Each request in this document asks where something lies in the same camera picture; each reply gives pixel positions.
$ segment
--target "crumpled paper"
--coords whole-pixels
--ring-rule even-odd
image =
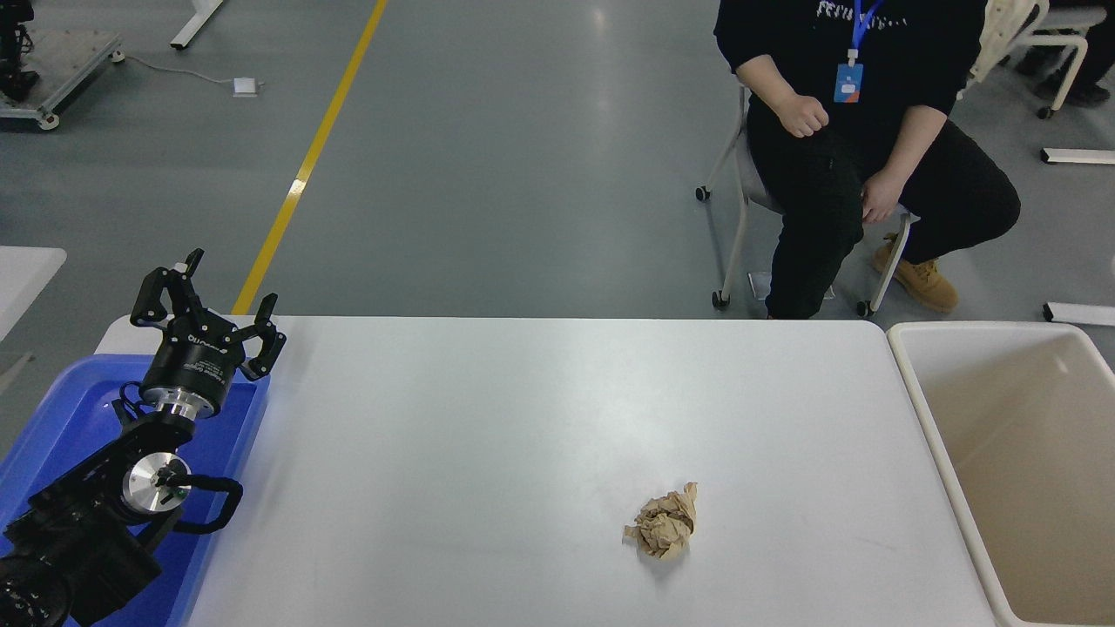
[[[632,538],[648,556],[672,560],[689,544],[697,520],[697,484],[689,482],[681,494],[670,492],[651,499],[636,517],[634,527],[624,527],[623,537]]]

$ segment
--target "hand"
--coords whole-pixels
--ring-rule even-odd
[[[894,213],[906,179],[885,167],[876,172],[863,184],[860,197],[863,200],[863,223],[878,224]]]
[[[828,125],[828,114],[821,102],[812,96],[793,94],[779,100],[772,109],[783,128],[798,139],[811,137]]]

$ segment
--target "tan boot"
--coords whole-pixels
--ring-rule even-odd
[[[876,250],[875,254],[871,258],[871,267],[880,274],[886,270],[886,262],[891,259],[895,238],[896,235],[893,233],[886,235],[886,239],[890,241]],[[957,289],[937,270],[935,259],[930,259],[917,266],[905,259],[900,259],[899,267],[894,270],[894,279],[899,283],[902,283],[902,287],[905,288],[914,300],[933,311],[949,314],[960,302]]]

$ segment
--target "blue lanyard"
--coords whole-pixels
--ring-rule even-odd
[[[875,17],[875,11],[883,6],[884,0],[876,0],[875,6],[867,9],[867,15],[863,15],[861,0],[855,0],[855,26],[852,29],[852,49],[859,50],[863,44],[863,36],[871,28],[871,20]]]

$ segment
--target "trash bin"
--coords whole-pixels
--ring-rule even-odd
[[[998,620],[1115,625],[1115,375],[1092,340],[1041,322],[888,338]]]

